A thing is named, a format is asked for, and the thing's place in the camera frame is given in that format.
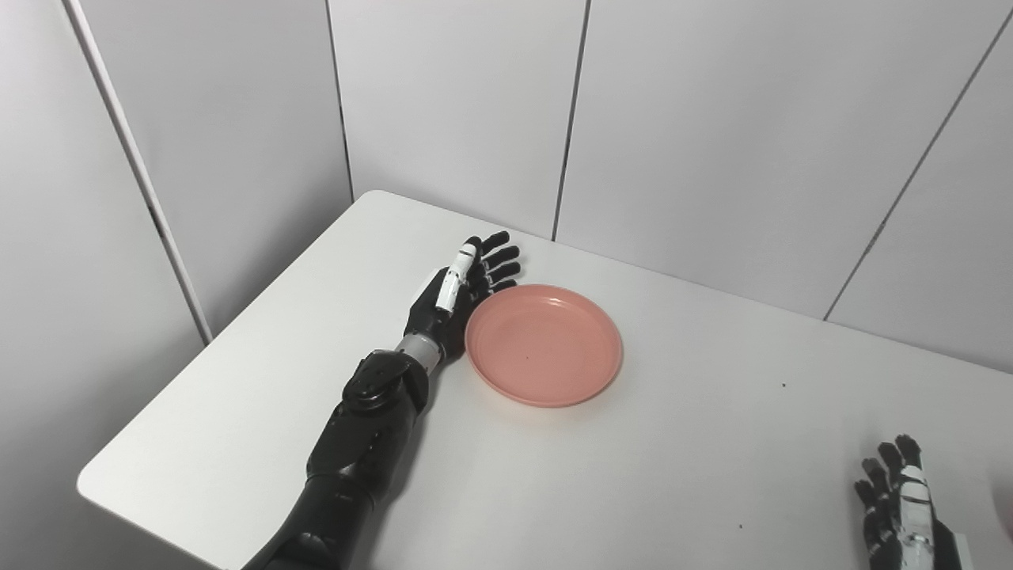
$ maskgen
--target gray wall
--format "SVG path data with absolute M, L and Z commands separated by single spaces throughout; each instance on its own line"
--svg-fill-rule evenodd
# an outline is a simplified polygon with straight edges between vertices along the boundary
M 1007 30 L 830 321 L 1013 373 L 1011 100 Z
M 81 0 L 218 334 L 352 202 L 324 0 Z
M 199 568 L 74 486 L 203 345 L 59 2 L 0 8 L 0 568 Z
M 1011 8 L 335 0 L 356 191 L 1013 372 Z

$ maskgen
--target robotic hand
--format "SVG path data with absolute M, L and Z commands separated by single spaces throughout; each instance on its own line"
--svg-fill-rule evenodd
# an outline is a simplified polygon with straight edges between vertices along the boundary
M 281 530 L 243 570 L 346 570 L 359 535 L 390 491 L 430 375 L 464 352 L 472 312 L 514 287 L 520 254 L 505 231 L 469 238 L 411 306 L 393 351 L 364 358 L 345 385 L 306 465 L 306 486 Z
M 922 451 L 910 435 L 879 444 L 862 462 L 868 481 L 855 483 L 865 505 L 862 534 L 871 570 L 960 570 L 953 533 L 936 518 L 922 472 Z

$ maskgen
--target robotic fingertip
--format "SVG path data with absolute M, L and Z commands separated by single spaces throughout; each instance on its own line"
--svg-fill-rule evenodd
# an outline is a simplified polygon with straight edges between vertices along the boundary
M 906 433 L 897 436 L 897 449 L 901 451 L 905 464 L 916 468 L 922 467 L 922 449 L 915 438 Z

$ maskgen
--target black forearm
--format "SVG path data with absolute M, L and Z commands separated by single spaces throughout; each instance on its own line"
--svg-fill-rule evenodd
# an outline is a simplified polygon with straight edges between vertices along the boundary
M 346 570 L 427 398 L 415 359 L 390 351 L 365 358 L 310 455 L 303 493 L 244 570 Z

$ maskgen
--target pink plate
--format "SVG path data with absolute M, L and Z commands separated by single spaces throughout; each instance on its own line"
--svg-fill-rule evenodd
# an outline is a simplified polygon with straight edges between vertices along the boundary
M 598 306 L 551 284 L 519 284 L 478 306 L 465 347 L 496 392 L 531 406 L 579 404 L 609 386 L 622 360 L 619 331 Z

